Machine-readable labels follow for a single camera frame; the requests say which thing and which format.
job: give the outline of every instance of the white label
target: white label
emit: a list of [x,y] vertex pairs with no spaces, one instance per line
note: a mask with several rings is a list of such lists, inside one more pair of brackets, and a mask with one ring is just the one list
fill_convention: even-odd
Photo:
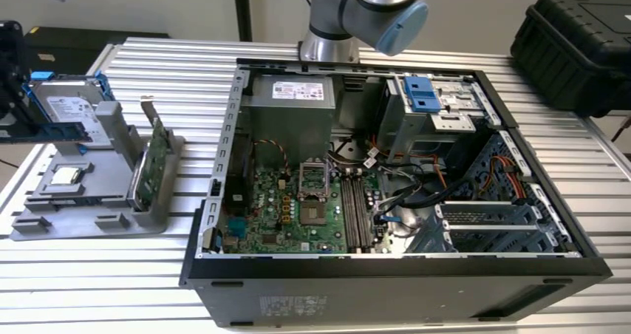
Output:
[[445,98],[445,102],[448,105],[458,105],[458,99],[453,96]]
[[278,81],[274,83],[274,99],[325,100],[325,84]]
[[51,96],[47,101],[55,113],[55,122],[83,123],[89,136],[93,138],[93,142],[86,143],[87,146],[110,144],[109,134],[103,130],[89,101],[79,97],[66,96]]
[[75,200],[53,200],[51,201],[53,205],[77,205],[78,203]]
[[372,150],[369,151],[369,156],[374,158],[377,157],[378,154],[380,154],[380,149],[377,149],[377,147],[373,147]]
[[51,61],[55,62],[55,56],[47,53],[38,53],[38,57],[41,57],[42,61]]
[[365,167],[372,169],[372,167],[376,165],[377,163],[377,159],[370,157],[366,161],[365,161]]
[[321,316],[327,296],[262,296],[261,313],[266,317]]

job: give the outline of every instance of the white wall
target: white wall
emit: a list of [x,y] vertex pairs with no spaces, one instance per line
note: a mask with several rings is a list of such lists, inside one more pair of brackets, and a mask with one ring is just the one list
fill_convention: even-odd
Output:
[[[537,0],[426,0],[430,15],[412,49],[509,53]],[[257,41],[298,42],[309,27],[305,0],[251,0]]]
[[239,40],[234,0],[0,0],[0,18],[35,26],[135,30]]

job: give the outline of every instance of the slotted aluminum surface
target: slotted aluminum surface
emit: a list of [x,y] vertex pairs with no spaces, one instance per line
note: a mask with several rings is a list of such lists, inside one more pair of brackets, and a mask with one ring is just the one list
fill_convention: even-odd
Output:
[[[37,146],[0,194],[0,324],[10,325],[0,332],[225,331],[195,292],[178,288],[178,276],[191,215],[209,190],[237,57],[294,59],[297,47],[135,38],[102,55],[127,122],[150,133],[139,98],[153,95],[165,124],[187,138],[171,225],[162,235],[141,239],[9,240],[13,216],[25,209],[26,194],[55,152]],[[269,332],[631,333],[631,173],[592,121],[550,110],[505,56],[416,51],[389,58],[364,50],[362,61],[486,71],[614,277],[518,323]]]

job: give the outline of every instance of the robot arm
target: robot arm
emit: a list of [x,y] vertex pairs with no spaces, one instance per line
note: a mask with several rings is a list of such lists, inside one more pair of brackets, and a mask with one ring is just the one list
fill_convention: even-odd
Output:
[[356,38],[386,55],[398,55],[428,18],[421,0],[313,0],[301,60],[360,62]]

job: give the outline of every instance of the warning label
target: warning label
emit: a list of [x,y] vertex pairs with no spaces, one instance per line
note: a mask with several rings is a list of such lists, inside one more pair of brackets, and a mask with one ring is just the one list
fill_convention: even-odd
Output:
[[110,144],[109,134],[103,130],[89,101],[79,97],[51,96],[47,102],[54,111],[55,122],[83,123],[89,136],[93,138],[93,142],[86,143],[87,146]]
[[266,317],[321,316],[327,307],[326,296],[263,296],[259,301]]
[[325,100],[325,84],[278,81],[274,83],[274,99]]

